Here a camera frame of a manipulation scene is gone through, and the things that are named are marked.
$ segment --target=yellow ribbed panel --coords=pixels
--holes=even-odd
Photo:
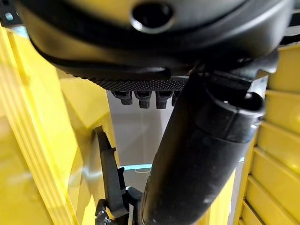
[[[78,224],[67,179],[77,142],[55,69],[3,28],[0,65],[0,99],[48,213],[54,224]]]
[[[234,225],[300,224],[300,45],[280,49],[270,75],[267,113],[242,175]]]

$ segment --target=black plastic housing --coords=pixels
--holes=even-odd
[[[177,100],[155,156],[142,205],[145,225],[187,225],[215,200],[245,156],[265,113],[249,93],[232,105],[216,99],[192,75]]]
[[[49,62],[102,86],[119,81],[122,90],[124,80],[172,84],[171,78],[199,62],[270,53],[284,35],[293,0],[247,0],[211,23],[156,35],[113,26],[62,0],[16,0],[15,5],[35,48]],[[154,85],[151,90],[162,89]]]

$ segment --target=yellow panel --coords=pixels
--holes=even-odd
[[[239,218],[241,217],[241,214],[242,214],[243,199],[246,196],[245,190],[247,188],[248,175],[250,173],[251,164],[252,164],[253,146],[255,144],[255,139],[251,142],[251,144],[249,146],[249,150],[248,150],[248,152],[245,156],[245,163],[244,163],[244,166],[243,166],[242,177],[241,177],[241,180],[240,180],[240,191],[239,191],[239,195],[238,195],[238,199],[237,199],[237,203],[236,203],[234,219],[233,219],[233,225],[238,224]]]
[[[242,219],[239,219],[239,225],[246,225]]]
[[[269,88],[300,92],[300,45],[280,49],[277,72],[269,77]]]
[[[105,198],[100,152],[92,130],[102,126],[116,147],[106,91],[98,85],[58,70],[60,86],[80,150],[76,153],[68,192],[80,224],[89,225],[100,198]]]
[[[251,210],[249,205],[243,201],[243,213],[242,213],[242,219],[245,222],[245,224],[249,225],[263,225],[263,223],[260,221],[260,219],[255,215],[255,213]]]
[[[255,148],[251,175],[300,222],[300,176]]]
[[[300,136],[263,122],[258,146],[291,170],[300,174]]]
[[[0,224],[53,224],[5,117],[0,117],[0,181]]]
[[[248,177],[246,200],[267,225],[299,225],[250,175]]]
[[[55,70],[28,46],[0,29],[0,100],[53,223],[76,225],[68,196],[76,139]]]
[[[37,224],[90,225],[99,198],[105,197],[93,129],[102,126],[116,146],[108,100],[106,91],[92,82],[59,74],[61,81],[29,40],[0,28],[0,121],[9,121],[30,171],[25,176],[35,184],[35,193],[27,193],[40,200],[35,212],[44,211]],[[12,212],[31,216],[18,210]],[[0,219],[0,224],[10,222]]]
[[[300,95],[267,91],[265,120],[300,135]]]

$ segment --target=round hole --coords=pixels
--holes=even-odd
[[[12,21],[14,19],[13,15],[11,13],[5,13],[5,17],[8,21]]]
[[[144,3],[136,6],[131,15],[132,26],[143,33],[158,34],[169,29],[173,11],[165,3]]]

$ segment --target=yellow slat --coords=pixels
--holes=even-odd
[[[300,136],[263,122],[257,145],[261,150],[300,174]]]
[[[269,90],[265,120],[300,135],[300,95]]]
[[[267,225],[299,225],[251,175],[248,176],[246,200]]]
[[[255,215],[255,213],[251,210],[250,206],[243,201],[244,209],[242,213],[242,219],[246,224],[250,225],[263,225],[260,219]]]
[[[300,176],[255,148],[252,176],[300,222]]]
[[[280,49],[277,72],[269,77],[269,88],[300,92],[300,45]]]

